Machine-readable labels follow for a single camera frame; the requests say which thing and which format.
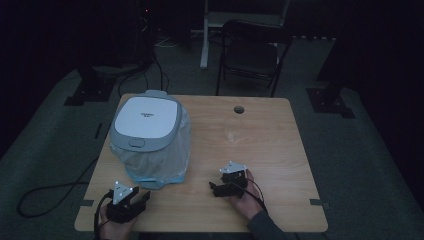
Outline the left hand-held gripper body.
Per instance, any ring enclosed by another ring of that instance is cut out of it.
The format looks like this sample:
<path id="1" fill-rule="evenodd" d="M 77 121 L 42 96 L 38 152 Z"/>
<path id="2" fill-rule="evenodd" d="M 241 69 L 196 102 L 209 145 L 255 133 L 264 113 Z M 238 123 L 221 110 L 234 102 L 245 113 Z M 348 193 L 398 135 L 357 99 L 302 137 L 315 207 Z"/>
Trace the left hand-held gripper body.
<path id="1" fill-rule="evenodd" d="M 126 223 L 141 214 L 145 209 L 135 206 L 136 202 L 131 202 L 131 194 L 134 187 L 128 187 L 119 181 L 114 184 L 112 201 L 107 205 L 107 218 L 116 223 Z"/>

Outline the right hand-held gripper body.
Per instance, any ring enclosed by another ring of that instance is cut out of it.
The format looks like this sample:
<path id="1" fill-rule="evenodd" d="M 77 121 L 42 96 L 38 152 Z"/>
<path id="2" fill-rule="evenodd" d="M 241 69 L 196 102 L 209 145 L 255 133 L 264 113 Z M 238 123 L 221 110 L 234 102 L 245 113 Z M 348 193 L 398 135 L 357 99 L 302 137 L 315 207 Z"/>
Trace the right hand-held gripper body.
<path id="1" fill-rule="evenodd" d="M 229 188 L 234 191 L 237 198 L 244 195 L 244 189 L 247 187 L 246 178 L 247 166 L 234 161 L 229 161 L 227 165 L 220 169 L 222 173 L 221 181 L 223 184 L 229 184 Z"/>

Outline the person's left hand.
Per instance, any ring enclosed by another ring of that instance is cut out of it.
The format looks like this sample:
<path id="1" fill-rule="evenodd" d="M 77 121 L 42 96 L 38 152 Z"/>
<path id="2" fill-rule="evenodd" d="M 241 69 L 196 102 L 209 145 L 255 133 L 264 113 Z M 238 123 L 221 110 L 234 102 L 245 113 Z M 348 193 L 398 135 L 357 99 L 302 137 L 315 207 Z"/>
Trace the person's left hand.
<path id="1" fill-rule="evenodd" d="M 103 206 L 100 210 L 101 227 L 99 235 L 101 240 L 128 240 L 133 227 L 138 221 L 135 217 L 126 223 L 116 223 L 107 218 L 107 207 Z"/>

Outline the person's right hand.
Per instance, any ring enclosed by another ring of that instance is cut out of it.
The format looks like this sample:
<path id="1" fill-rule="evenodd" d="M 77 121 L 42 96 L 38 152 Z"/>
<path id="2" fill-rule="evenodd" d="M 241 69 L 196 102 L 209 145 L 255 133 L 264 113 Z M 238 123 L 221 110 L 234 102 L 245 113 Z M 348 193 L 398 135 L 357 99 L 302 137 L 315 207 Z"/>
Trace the person's right hand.
<path id="1" fill-rule="evenodd" d="M 255 214 L 263 210 L 263 207 L 259 202 L 259 192 L 253 184 L 254 177 L 249 170 L 246 171 L 246 176 L 248 179 L 248 185 L 246 187 L 247 193 L 245 193 L 241 198 L 234 196 L 228 197 L 227 201 L 242 216 L 250 220 Z"/>

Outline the white trash bin with bag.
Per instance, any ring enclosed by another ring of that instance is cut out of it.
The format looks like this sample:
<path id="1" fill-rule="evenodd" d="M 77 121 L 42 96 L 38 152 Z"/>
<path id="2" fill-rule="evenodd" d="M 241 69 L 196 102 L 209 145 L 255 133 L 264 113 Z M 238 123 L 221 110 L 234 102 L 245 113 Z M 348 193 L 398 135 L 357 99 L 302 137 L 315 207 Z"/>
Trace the white trash bin with bag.
<path id="1" fill-rule="evenodd" d="M 190 159 L 191 120 L 185 108 L 176 136 L 163 149 L 151 152 L 124 150 L 110 143 L 112 153 L 125 166 L 129 177 L 145 189 L 160 189 L 167 184 L 181 183 Z"/>

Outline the clear plastic bottle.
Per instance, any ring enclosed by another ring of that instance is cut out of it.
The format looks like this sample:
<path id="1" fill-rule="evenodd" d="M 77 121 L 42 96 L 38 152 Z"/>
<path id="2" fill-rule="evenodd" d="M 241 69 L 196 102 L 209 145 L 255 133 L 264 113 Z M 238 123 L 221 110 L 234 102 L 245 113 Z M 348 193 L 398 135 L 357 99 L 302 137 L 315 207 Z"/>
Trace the clear plastic bottle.
<path id="1" fill-rule="evenodd" d="M 225 140 L 233 143 L 236 142 L 241 134 L 243 126 L 242 120 L 237 116 L 229 116 L 224 120 L 224 137 Z"/>

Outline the white grey lidded trash can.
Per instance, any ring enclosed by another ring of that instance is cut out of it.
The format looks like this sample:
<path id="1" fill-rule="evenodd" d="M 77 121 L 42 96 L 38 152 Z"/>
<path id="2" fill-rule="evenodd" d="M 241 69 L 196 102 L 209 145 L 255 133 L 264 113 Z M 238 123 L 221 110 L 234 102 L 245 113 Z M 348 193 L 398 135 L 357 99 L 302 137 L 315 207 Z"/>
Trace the white grey lidded trash can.
<path id="1" fill-rule="evenodd" d="M 158 151 L 176 137 L 182 107 L 165 91 L 146 90 L 118 108 L 110 130 L 111 143 L 135 152 Z"/>

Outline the black folding chair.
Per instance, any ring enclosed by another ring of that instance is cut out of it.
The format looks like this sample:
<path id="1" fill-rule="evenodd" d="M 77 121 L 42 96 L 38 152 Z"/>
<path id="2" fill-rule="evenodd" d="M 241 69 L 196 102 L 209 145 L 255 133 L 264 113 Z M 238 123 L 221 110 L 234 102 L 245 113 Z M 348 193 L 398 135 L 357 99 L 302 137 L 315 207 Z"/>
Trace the black folding chair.
<path id="1" fill-rule="evenodd" d="M 215 95 L 226 74 L 268 81 L 273 97 L 284 59 L 293 42 L 290 31 L 281 25 L 232 19 L 220 30 L 221 52 Z"/>

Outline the black stand base plate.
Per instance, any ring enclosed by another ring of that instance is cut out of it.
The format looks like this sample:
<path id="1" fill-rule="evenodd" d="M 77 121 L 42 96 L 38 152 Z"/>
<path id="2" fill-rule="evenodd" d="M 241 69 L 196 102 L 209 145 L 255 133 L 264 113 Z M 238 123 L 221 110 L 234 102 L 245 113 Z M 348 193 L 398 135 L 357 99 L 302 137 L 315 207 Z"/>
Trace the black stand base plate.
<path id="1" fill-rule="evenodd" d="M 315 113 L 339 114 L 346 119 L 355 118 L 352 109 L 345 105 L 340 96 L 334 96 L 321 88 L 307 88 L 306 92 Z"/>
<path id="2" fill-rule="evenodd" d="M 69 96 L 65 106 L 83 106 L 86 102 L 107 102 L 114 88 L 116 79 L 102 77 L 92 67 L 83 67 L 77 70 L 81 77 L 77 89 Z"/>

